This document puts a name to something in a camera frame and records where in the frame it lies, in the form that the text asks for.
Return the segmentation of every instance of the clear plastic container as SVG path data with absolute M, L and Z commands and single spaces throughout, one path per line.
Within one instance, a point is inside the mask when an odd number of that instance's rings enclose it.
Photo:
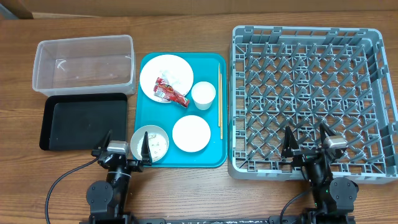
M 45 40 L 37 46 L 32 87 L 46 96 L 136 92 L 129 35 Z

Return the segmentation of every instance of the chopsticks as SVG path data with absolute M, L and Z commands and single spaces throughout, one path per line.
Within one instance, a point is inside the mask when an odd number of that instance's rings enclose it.
M 218 64 L 218 126 L 220 127 L 221 140 L 223 139 L 223 77 Z

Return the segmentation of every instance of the dish rack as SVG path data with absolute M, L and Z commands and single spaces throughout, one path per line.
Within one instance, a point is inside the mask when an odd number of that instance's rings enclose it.
M 320 144 L 320 123 L 348 142 L 334 177 L 396 180 L 397 108 L 375 29 L 237 26 L 229 79 L 228 172 L 237 179 L 302 179 L 281 158 L 289 125 L 300 148 Z

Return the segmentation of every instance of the black tray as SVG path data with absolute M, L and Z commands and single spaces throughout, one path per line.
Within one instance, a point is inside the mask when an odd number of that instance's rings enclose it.
M 40 148 L 51 151 L 96 149 L 127 139 L 127 96 L 123 93 L 51 96 L 45 102 Z

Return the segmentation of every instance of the white paper plate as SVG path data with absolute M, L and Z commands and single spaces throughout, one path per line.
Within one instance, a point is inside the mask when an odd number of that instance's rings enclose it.
M 170 85 L 183 96 L 188 94 L 193 84 L 193 71 L 188 62 L 175 55 L 160 55 L 148 61 L 139 75 L 142 91 L 150 99 L 170 103 L 154 95 L 157 78 L 167 77 Z
M 151 139 L 149 142 L 149 150 L 150 156 L 152 157 L 152 162 L 156 162 L 163 158 L 166 155 L 167 150 L 169 149 L 169 137 L 167 133 L 160 127 L 156 125 L 147 125 L 139 128 L 133 135 L 130 141 L 130 150 L 134 158 L 141 160 L 141 146 L 142 139 L 144 139 L 145 132 L 148 132 L 148 138 L 151 134 L 156 134 L 165 139 L 166 146 L 163 147 L 151 147 Z
M 173 141 L 185 152 L 197 152 L 209 143 L 209 124 L 201 117 L 188 115 L 180 118 L 173 127 Z

